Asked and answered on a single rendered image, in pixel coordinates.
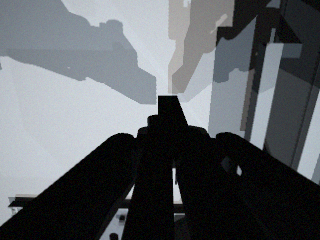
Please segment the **grey base plate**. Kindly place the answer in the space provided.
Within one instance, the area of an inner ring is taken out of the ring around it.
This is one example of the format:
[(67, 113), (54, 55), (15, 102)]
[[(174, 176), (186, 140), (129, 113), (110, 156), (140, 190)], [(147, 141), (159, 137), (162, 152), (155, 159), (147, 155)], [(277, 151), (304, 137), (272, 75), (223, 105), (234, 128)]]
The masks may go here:
[(182, 225), (187, 225), (183, 207), (174, 207), (174, 225), (177, 225), (177, 230), (183, 230)]

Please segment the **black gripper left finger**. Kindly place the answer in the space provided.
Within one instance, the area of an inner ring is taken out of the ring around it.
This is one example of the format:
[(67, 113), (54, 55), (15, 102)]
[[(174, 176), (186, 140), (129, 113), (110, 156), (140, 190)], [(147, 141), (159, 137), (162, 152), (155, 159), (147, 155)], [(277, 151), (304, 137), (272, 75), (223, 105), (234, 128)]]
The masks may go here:
[(99, 240), (133, 186), (121, 240), (175, 240), (172, 152), (168, 96), (158, 96), (137, 138), (110, 136), (2, 224), (0, 240)]

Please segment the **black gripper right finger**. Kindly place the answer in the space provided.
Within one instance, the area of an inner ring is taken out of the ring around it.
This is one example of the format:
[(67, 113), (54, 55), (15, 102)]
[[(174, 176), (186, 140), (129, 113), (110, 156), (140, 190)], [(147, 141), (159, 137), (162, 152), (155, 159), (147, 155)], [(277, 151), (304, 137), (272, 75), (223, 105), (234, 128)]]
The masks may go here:
[(239, 135), (211, 138), (188, 125), (177, 96), (168, 101), (191, 240), (320, 240), (318, 184)]

